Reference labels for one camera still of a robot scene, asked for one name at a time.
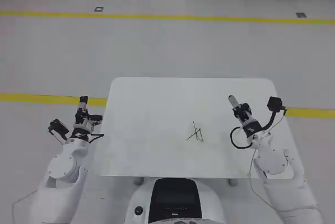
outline gray floor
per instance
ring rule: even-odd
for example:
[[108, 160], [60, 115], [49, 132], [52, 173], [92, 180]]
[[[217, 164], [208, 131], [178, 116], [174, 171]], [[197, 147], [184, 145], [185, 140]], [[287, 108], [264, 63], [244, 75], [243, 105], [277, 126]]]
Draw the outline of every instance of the gray floor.
[[[104, 13], [335, 18], [335, 0], [0, 0], [0, 10], [90, 13], [95, 6]], [[0, 92], [107, 97], [122, 76], [269, 78], [286, 106], [335, 109], [335, 25], [0, 16]], [[36, 188], [61, 150], [47, 124], [72, 124], [75, 109], [0, 102], [0, 224], [11, 222], [11, 203]], [[335, 224], [335, 120], [288, 121], [307, 179]], [[203, 181], [218, 192], [230, 223], [279, 222], [246, 181], [238, 188]], [[131, 182], [90, 173], [73, 223], [122, 223]], [[29, 200], [16, 206], [17, 224], [26, 223], [28, 207]]]

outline white table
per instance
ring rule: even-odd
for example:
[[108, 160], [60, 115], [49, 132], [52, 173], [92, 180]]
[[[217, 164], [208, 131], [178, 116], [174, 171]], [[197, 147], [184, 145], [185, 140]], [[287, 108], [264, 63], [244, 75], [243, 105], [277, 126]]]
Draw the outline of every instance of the white table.
[[[94, 158], [100, 176], [247, 178], [252, 149], [238, 150], [230, 131], [240, 126], [228, 96], [247, 102], [264, 126], [271, 116], [270, 80], [244, 78], [117, 78], [110, 88]], [[277, 114], [276, 121], [282, 116]], [[193, 121], [201, 128], [196, 140]], [[298, 152], [284, 119], [273, 131], [272, 147]], [[236, 143], [247, 145], [240, 132]], [[291, 178], [286, 172], [270, 178]], [[253, 178], [258, 178], [253, 169]]]

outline cable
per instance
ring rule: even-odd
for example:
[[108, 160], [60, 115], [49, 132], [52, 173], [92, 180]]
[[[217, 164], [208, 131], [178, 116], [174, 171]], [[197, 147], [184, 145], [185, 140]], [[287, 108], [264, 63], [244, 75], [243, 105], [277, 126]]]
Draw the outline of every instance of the cable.
[[239, 128], [240, 128], [240, 127], [236, 127], [236, 128], [234, 128], [234, 129], [230, 132], [230, 140], [231, 140], [231, 143], [232, 143], [233, 146], [235, 146], [235, 147], [238, 148], [239, 150], [245, 150], [245, 149], [251, 147], [251, 146], [252, 146], [252, 143], [249, 144], [248, 146], [240, 147], [240, 146], [237, 146], [237, 145], [234, 143], [234, 140], [232, 139], [232, 134], [234, 133], [234, 131], [236, 131], [236, 130], [239, 129]]
[[286, 116], [286, 113], [287, 113], [287, 109], [283, 112], [283, 116], [281, 117], [281, 119], [274, 126], [272, 126], [268, 131], [271, 131], [272, 128], [277, 126], [277, 124], [279, 124], [282, 121], [282, 119]]
[[52, 132], [48, 132], [48, 133], [50, 133], [51, 135], [53, 135], [53, 137], [56, 138], [56, 140], [57, 140], [61, 145], [64, 145], [64, 144], [61, 142], [61, 140], [59, 140], [59, 139], [57, 138], [57, 136], [55, 136]]
[[273, 124], [275, 117], [276, 117], [276, 112], [272, 112], [269, 122], [261, 130], [267, 130]]
[[92, 140], [89, 141], [89, 143], [92, 143], [94, 140], [101, 138], [104, 136], [104, 134], [90, 134], [91, 136], [97, 136], [96, 138], [93, 138]]
[[27, 194], [26, 196], [18, 199], [17, 201], [13, 202], [12, 205], [11, 205], [11, 212], [12, 212], [12, 224], [16, 224], [16, 220], [15, 220], [15, 204], [28, 198], [29, 196], [31, 196], [32, 194], [36, 193], [37, 190], [34, 190], [33, 192]]
[[261, 199], [266, 205], [268, 205], [270, 208], [272, 208], [273, 210], [275, 210], [275, 208], [273, 208], [272, 207], [272, 205], [270, 205], [268, 202], [266, 202], [259, 194], [257, 194], [255, 191], [254, 191], [254, 189], [253, 189], [253, 187], [252, 187], [252, 181], [251, 181], [251, 169], [252, 169], [252, 163], [253, 163], [253, 158], [255, 157], [255, 154], [256, 154], [256, 149], [255, 149], [255, 151], [253, 152], [253, 156], [252, 156], [252, 159], [251, 159], [251, 163], [250, 163], [250, 169], [249, 169], [249, 171], [248, 171], [248, 179], [249, 179], [249, 181], [250, 181], [250, 186], [251, 186], [251, 190], [252, 190], [252, 192], [257, 196], [257, 197], [259, 197], [259, 199]]
[[253, 152], [253, 156], [252, 156], [252, 159], [251, 159], [251, 163], [250, 163], [250, 169], [249, 169], [249, 172], [248, 172], [248, 176], [249, 176], [249, 182], [250, 182], [250, 187], [251, 187], [251, 190], [252, 192], [259, 198], [263, 201], [263, 203], [265, 203], [266, 205], [268, 205], [270, 208], [272, 208], [279, 216], [281, 215], [280, 213], [282, 212], [293, 212], [293, 211], [297, 211], [297, 210], [303, 210], [303, 209], [312, 209], [312, 210], [317, 210], [323, 220], [323, 223], [326, 223], [325, 221], [325, 217], [324, 215], [322, 214], [321, 210], [319, 209], [319, 207], [316, 207], [316, 206], [305, 206], [305, 207], [300, 207], [300, 208], [294, 208], [294, 209], [290, 209], [290, 210], [284, 210], [284, 211], [279, 211], [279, 210], [276, 210], [272, 205], [270, 205], [266, 200], [264, 200], [259, 194], [257, 194], [255, 192], [255, 190], [253, 189], [253, 186], [252, 186], [252, 181], [251, 181], [251, 169], [252, 169], [252, 163], [253, 163], [253, 158], [255, 157], [255, 154], [256, 154], [256, 149], [254, 150]]

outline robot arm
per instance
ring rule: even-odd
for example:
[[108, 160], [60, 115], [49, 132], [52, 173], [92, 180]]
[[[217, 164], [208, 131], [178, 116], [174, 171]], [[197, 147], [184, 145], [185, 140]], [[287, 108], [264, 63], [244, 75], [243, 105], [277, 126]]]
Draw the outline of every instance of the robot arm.
[[[234, 114], [240, 120], [250, 144], [246, 147], [236, 147], [232, 140], [232, 133], [235, 129], [230, 134], [231, 143], [236, 148], [253, 148], [258, 151], [258, 156], [253, 159], [253, 164], [258, 176], [263, 180], [263, 187], [271, 202], [270, 206], [284, 224], [323, 224], [323, 216], [304, 178], [302, 168], [290, 156], [288, 150], [271, 148], [272, 135], [268, 129], [272, 125], [276, 113], [280, 110], [286, 112], [281, 99], [270, 98], [267, 106], [272, 111], [272, 116], [264, 127], [261, 127], [258, 121], [253, 119], [248, 104], [239, 104], [234, 96], [230, 96], [229, 101], [234, 107]], [[267, 174], [276, 175], [284, 172], [288, 164], [294, 171], [292, 179], [276, 181], [267, 178]]]
[[30, 209], [29, 224], [70, 223], [79, 204], [88, 173], [83, 161], [88, 154], [89, 136], [101, 123], [101, 115], [90, 115], [86, 109], [88, 97], [80, 98], [74, 130], [69, 139], [68, 129], [58, 119], [51, 122], [48, 132], [55, 130], [66, 140], [63, 151], [48, 165]]

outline table leg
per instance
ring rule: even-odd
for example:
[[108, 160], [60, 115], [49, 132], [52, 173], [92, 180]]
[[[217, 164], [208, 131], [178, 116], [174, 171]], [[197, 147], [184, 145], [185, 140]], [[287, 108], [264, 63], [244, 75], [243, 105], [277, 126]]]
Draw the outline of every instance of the table leg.
[[143, 177], [138, 176], [138, 177], [134, 178], [134, 184], [135, 184], [136, 186], [140, 186], [140, 185], [142, 185], [143, 183], [144, 183], [144, 178], [143, 178]]
[[239, 183], [237, 179], [228, 179], [227, 182], [230, 186], [237, 186]]

